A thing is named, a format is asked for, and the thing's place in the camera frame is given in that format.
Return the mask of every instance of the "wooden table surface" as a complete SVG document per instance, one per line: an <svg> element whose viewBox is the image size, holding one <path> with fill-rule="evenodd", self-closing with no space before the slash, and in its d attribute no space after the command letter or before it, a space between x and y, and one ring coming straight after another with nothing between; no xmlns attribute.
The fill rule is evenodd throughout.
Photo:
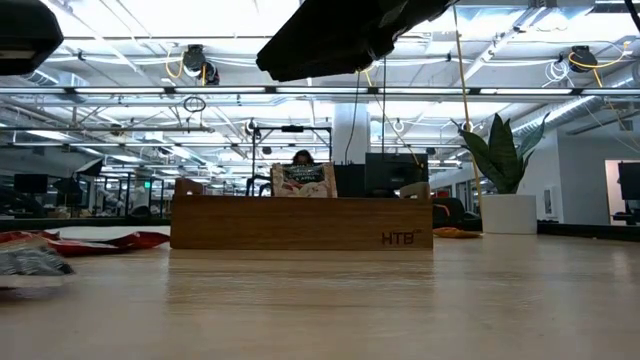
<svg viewBox="0 0 640 360"><path fill-rule="evenodd" d="M10 359L637 359L640 244L436 240L434 253L154 249L0 292Z"/></svg>

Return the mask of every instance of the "wooden panel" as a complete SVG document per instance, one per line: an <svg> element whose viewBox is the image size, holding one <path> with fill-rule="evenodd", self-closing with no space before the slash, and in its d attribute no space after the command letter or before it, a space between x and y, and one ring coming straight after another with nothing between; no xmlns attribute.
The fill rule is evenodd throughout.
<svg viewBox="0 0 640 360"><path fill-rule="evenodd" d="M179 196L174 249L433 248L430 200Z"/></svg>

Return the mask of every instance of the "white planter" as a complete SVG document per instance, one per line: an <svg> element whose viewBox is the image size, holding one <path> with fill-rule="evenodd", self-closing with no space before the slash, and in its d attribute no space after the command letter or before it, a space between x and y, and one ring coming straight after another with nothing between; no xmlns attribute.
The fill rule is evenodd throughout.
<svg viewBox="0 0 640 360"><path fill-rule="evenodd" d="M488 234L536 234L535 195L483 196L482 230Z"/></svg>

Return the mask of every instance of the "orange object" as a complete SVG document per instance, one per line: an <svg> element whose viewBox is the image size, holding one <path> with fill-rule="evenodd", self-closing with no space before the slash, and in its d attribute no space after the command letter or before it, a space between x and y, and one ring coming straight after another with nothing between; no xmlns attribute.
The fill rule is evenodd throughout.
<svg viewBox="0 0 640 360"><path fill-rule="evenodd" d="M439 228L433 229L433 234L439 237L452 238L452 239L475 239L482 235L478 233L472 233L456 228Z"/></svg>

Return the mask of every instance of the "snake plant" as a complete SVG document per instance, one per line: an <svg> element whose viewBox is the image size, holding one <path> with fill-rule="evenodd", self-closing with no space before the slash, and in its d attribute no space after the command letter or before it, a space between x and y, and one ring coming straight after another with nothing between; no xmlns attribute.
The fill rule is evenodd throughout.
<svg viewBox="0 0 640 360"><path fill-rule="evenodd" d="M493 182L500 194L515 194L518 191L534 152L533 148L542 139L547 116L549 114L544 117L540 126L522 139L518 148L514 144L509 125L511 119L502 122L498 114L491 125L489 144L477 134L459 127L460 135L466 143L465 148L473 155L478 169Z"/></svg>

